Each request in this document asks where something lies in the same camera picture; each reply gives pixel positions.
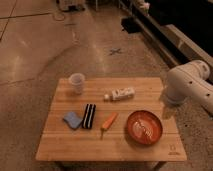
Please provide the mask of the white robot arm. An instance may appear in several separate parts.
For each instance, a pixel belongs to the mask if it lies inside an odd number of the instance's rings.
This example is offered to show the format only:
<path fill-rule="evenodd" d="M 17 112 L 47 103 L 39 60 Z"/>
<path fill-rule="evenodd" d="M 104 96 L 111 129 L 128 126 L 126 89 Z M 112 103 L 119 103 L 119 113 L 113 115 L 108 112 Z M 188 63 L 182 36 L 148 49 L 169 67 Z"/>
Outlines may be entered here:
<path fill-rule="evenodd" d="M 180 105 L 189 97 L 213 115 L 213 85 L 207 82 L 209 76 L 210 67 L 202 60 L 172 68 L 167 73 L 167 84 L 163 90 L 165 101 Z"/>

